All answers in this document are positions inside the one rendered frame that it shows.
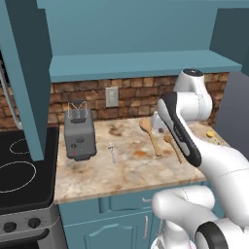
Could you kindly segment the teal drawer front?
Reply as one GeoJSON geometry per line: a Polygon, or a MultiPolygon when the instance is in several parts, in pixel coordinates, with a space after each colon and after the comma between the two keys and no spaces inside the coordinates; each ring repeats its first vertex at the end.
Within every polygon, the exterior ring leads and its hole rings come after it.
{"type": "Polygon", "coordinates": [[[151,203],[143,202],[142,197],[150,199],[154,193],[154,190],[150,190],[116,196],[100,197],[98,199],[99,212],[105,213],[110,211],[136,210],[149,207],[151,206],[151,203]]]}

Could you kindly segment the large wooden spoon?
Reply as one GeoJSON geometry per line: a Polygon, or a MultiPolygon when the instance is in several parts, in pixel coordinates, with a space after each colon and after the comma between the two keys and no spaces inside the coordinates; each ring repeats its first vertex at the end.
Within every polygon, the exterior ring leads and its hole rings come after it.
{"type": "Polygon", "coordinates": [[[149,118],[142,118],[139,122],[139,126],[143,131],[145,131],[149,135],[151,142],[152,142],[152,145],[155,149],[155,153],[158,157],[160,157],[161,150],[160,150],[160,148],[159,148],[159,146],[158,146],[158,144],[153,136],[152,125],[151,125],[150,119],[149,118]]]}

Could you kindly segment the teal open cabinet door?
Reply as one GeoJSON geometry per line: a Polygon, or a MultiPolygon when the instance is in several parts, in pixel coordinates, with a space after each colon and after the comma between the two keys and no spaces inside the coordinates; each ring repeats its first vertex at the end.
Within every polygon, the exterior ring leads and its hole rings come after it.
{"type": "Polygon", "coordinates": [[[37,0],[0,0],[0,52],[30,156],[45,156],[52,48],[46,12],[37,0]]]}

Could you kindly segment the teal base cabinet door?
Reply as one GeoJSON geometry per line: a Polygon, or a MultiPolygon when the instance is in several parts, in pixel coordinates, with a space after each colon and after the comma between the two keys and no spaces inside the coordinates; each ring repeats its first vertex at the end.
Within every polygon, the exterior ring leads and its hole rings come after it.
{"type": "Polygon", "coordinates": [[[152,212],[149,210],[64,227],[68,249],[148,249],[152,212]],[[145,216],[148,234],[143,239],[145,216]]]}

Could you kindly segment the slim metallic utensil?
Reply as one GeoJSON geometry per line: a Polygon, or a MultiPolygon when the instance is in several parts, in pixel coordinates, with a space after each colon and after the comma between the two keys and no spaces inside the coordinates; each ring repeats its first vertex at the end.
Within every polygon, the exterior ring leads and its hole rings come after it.
{"type": "Polygon", "coordinates": [[[116,159],[115,159],[115,154],[114,154],[114,146],[110,141],[108,141],[108,149],[110,150],[110,153],[111,153],[112,162],[113,162],[113,164],[115,164],[116,159]]]}

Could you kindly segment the grey toaster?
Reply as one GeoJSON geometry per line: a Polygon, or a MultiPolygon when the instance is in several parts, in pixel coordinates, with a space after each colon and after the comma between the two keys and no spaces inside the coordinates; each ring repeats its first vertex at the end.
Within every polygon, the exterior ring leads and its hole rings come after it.
{"type": "Polygon", "coordinates": [[[96,155],[93,117],[85,100],[68,103],[64,113],[64,141],[69,159],[89,160],[96,155]]]}

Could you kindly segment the black glass-top stove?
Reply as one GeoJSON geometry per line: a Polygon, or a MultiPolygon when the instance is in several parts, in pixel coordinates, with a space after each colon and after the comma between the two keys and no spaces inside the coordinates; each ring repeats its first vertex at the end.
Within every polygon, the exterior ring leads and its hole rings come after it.
{"type": "Polygon", "coordinates": [[[0,249],[67,249],[54,183],[59,132],[47,129],[45,158],[34,161],[21,130],[0,132],[0,249]],[[39,218],[36,229],[28,226],[39,218]],[[7,222],[17,228],[4,232],[7,222]]]}

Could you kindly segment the teal wall cabinet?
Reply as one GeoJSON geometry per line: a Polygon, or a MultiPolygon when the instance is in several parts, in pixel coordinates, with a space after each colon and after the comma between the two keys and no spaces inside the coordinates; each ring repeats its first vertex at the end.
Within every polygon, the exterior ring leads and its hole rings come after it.
{"type": "Polygon", "coordinates": [[[54,82],[244,69],[249,0],[37,0],[54,82]]]}

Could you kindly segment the white wall outlet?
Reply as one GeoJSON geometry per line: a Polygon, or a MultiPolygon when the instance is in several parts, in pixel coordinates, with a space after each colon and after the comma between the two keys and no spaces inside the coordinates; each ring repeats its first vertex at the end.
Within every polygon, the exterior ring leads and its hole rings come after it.
{"type": "Polygon", "coordinates": [[[119,106],[119,88],[111,87],[105,89],[106,107],[118,107],[119,106]]]}

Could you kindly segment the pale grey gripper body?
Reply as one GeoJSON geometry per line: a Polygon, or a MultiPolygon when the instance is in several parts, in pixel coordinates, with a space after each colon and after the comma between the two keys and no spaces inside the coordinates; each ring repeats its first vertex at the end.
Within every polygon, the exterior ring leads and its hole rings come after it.
{"type": "Polygon", "coordinates": [[[162,121],[157,111],[154,112],[151,118],[151,123],[152,123],[152,128],[154,129],[167,129],[167,126],[162,121]]]}

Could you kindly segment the black stove knob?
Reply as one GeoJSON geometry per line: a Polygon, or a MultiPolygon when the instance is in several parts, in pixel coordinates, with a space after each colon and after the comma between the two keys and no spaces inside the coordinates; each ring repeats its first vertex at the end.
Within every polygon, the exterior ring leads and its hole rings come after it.
{"type": "Polygon", "coordinates": [[[39,218],[31,218],[28,221],[28,226],[32,229],[36,229],[37,227],[39,227],[41,224],[41,220],[39,218]]]}
{"type": "Polygon", "coordinates": [[[4,232],[12,232],[17,228],[17,224],[15,222],[7,222],[4,224],[3,230],[4,232]]]}

